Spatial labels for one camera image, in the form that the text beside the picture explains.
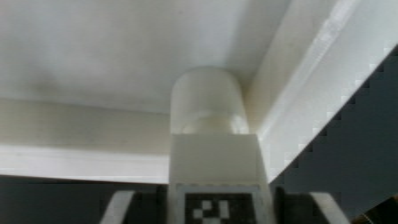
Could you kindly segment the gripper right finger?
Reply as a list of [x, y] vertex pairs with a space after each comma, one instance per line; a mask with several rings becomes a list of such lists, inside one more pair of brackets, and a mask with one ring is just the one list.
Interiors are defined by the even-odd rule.
[[311, 197], [320, 208], [329, 224], [350, 224], [338, 202], [329, 193], [311, 192]]

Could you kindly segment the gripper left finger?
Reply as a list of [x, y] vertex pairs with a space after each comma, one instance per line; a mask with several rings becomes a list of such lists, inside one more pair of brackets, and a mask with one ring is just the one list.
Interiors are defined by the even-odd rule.
[[123, 224], [135, 192], [118, 191], [112, 195], [100, 224]]

